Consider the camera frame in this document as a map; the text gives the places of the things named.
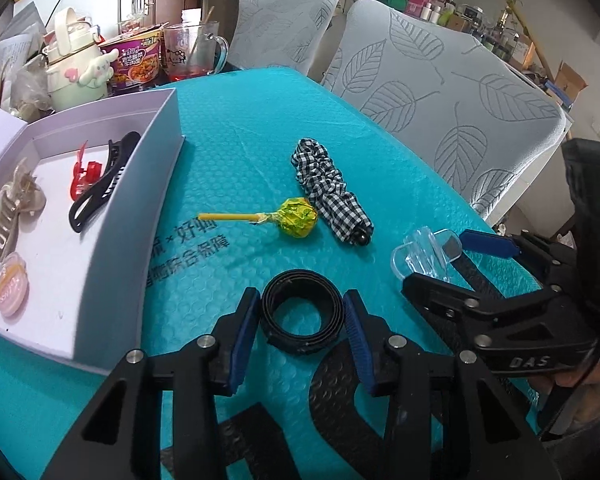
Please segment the person's right hand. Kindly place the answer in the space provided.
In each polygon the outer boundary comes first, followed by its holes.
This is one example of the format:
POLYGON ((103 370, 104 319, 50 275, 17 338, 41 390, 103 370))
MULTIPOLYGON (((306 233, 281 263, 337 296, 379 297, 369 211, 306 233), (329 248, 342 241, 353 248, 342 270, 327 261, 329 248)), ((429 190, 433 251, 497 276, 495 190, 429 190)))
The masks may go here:
POLYGON ((528 383, 535 391, 544 394, 549 394, 554 387, 571 388, 580 384, 588 386, 593 394, 600 397, 600 362, 590 372, 586 366, 581 366, 577 370, 552 376, 532 376, 528 379, 528 383))

